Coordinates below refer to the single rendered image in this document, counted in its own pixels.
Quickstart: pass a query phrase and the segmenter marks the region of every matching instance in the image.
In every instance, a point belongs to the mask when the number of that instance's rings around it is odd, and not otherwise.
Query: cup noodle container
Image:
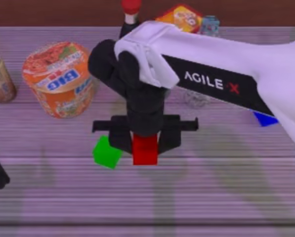
[[[91,103],[94,83],[89,52],[73,42],[47,45],[27,57],[23,78],[42,108],[56,118],[80,115]]]

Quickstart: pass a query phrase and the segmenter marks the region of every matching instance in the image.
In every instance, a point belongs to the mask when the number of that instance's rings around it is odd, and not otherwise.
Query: clear glass
[[[202,19],[201,27],[198,34],[219,37],[218,28],[220,21],[215,16],[205,16]],[[183,95],[184,102],[191,108],[198,109],[211,101],[211,97],[201,93],[187,90]]]

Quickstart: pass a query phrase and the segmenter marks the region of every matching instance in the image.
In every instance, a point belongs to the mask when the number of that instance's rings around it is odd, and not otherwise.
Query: bottle with red cap
[[[142,0],[122,0],[121,4],[125,14],[125,21],[121,28],[120,38],[140,25],[138,13],[142,4]]]

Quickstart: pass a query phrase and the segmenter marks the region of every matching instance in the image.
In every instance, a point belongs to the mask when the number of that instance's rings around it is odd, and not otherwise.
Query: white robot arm
[[[180,86],[275,116],[295,142],[295,41],[255,45],[180,31],[147,21],[115,45],[140,64],[140,80]]]

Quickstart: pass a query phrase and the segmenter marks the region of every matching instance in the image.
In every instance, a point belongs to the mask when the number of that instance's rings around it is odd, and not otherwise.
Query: green cube
[[[110,146],[107,136],[101,136],[92,151],[94,162],[110,169],[115,169],[122,153],[123,151]]]

